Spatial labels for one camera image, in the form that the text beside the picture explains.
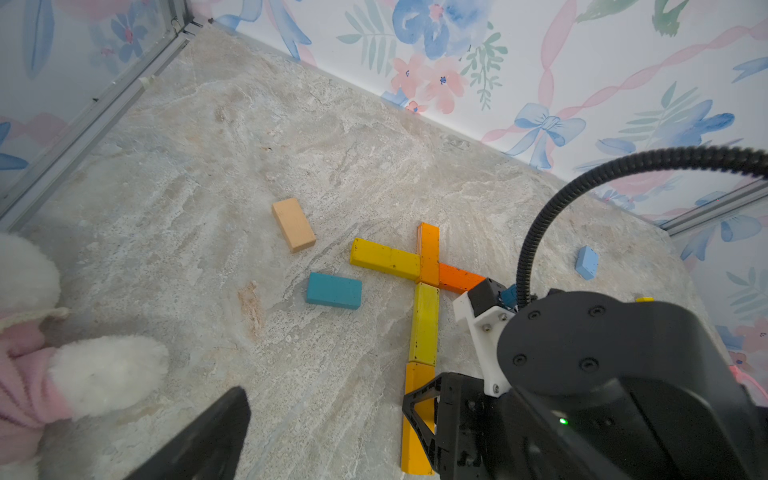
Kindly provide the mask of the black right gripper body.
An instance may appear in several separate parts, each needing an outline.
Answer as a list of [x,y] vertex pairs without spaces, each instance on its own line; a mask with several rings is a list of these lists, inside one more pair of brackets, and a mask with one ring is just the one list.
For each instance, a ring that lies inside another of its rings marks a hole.
[[538,479],[536,410],[518,391],[498,398],[479,378],[442,373],[406,392],[402,410],[442,479]]

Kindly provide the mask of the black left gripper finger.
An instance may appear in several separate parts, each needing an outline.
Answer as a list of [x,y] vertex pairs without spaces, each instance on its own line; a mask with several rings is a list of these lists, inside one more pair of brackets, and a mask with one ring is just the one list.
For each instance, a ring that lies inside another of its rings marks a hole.
[[128,477],[233,479],[250,418],[245,390],[233,387]]

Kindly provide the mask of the lime yellow long block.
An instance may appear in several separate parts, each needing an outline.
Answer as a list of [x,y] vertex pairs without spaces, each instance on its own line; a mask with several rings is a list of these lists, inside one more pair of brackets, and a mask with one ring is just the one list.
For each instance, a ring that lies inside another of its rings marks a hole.
[[440,291],[426,283],[415,287],[409,360],[434,367],[437,363]]

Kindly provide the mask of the red-orange long block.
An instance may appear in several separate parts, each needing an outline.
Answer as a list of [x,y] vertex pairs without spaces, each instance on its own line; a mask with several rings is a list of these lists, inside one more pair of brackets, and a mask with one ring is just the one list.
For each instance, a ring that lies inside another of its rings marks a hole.
[[485,280],[484,276],[444,263],[439,264],[439,288],[461,295]]

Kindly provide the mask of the beige short block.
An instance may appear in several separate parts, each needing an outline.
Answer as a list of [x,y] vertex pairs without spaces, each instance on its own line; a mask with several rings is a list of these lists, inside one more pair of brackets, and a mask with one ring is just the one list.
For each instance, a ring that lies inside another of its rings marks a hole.
[[292,253],[297,253],[315,245],[316,236],[314,231],[296,198],[273,203],[272,213]]

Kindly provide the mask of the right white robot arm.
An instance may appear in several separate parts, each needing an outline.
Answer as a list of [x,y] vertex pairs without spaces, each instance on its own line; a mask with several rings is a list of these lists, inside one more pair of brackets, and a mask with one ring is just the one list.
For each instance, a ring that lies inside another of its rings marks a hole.
[[622,177],[684,169],[763,177],[767,155],[676,147],[601,164],[558,191],[534,220],[518,260],[514,305],[492,280],[456,300],[482,376],[444,372],[402,402],[439,477],[766,477],[767,410],[692,312],[596,292],[530,294],[538,246],[568,205]]

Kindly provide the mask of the white plush toy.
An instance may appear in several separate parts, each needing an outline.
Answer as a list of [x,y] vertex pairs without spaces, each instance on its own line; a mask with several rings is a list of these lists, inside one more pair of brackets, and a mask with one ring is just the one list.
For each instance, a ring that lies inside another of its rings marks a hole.
[[46,320],[64,320],[60,273],[29,240],[1,236],[1,476],[36,479],[46,427],[98,417],[148,397],[169,352],[148,337],[104,336],[48,345]]

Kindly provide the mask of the teal short block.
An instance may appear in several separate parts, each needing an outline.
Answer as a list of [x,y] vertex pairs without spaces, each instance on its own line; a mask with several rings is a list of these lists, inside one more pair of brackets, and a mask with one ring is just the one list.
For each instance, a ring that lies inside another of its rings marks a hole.
[[310,304],[356,310],[362,302],[360,280],[312,272],[306,301]]

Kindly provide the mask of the light blue short block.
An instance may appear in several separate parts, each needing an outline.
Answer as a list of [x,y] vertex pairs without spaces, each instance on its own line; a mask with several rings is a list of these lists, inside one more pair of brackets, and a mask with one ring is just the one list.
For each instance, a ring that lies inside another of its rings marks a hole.
[[585,280],[593,280],[597,276],[599,255],[589,246],[583,246],[577,255],[576,272]]

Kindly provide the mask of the amber orange long block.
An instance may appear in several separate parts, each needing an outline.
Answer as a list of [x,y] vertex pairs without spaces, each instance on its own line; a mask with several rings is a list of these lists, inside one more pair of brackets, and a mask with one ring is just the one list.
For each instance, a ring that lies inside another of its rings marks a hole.
[[417,254],[420,257],[418,281],[433,287],[439,286],[440,274],[440,230],[438,227],[421,223],[417,229]]

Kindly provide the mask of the pink alarm clock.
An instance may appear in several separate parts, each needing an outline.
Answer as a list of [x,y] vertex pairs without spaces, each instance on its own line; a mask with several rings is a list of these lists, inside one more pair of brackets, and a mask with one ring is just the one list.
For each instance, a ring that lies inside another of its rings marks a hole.
[[729,370],[756,405],[768,407],[767,391],[752,376],[740,370],[737,365],[731,365]]

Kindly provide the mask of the aluminium corner post right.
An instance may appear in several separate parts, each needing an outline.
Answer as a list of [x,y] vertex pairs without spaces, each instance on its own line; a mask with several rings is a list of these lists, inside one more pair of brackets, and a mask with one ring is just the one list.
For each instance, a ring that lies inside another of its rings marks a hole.
[[717,220],[767,198],[767,181],[758,180],[725,194],[712,202],[684,213],[659,227],[670,236],[691,230],[699,225]]

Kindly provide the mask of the aluminium corner post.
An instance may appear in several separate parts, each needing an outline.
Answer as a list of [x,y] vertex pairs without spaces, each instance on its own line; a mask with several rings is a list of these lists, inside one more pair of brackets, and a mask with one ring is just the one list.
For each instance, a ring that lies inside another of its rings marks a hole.
[[717,220],[767,198],[767,181],[758,180],[725,194],[712,202],[684,213],[659,227],[670,236],[691,230],[699,225]]
[[2,231],[40,208],[200,30],[190,6],[2,2]]

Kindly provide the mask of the aluminium corner post left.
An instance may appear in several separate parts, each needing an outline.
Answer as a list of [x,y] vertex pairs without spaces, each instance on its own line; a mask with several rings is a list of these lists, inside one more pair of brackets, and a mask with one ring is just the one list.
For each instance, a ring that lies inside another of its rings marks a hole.
[[2,2],[2,231],[40,208],[200,30],[190,6]]

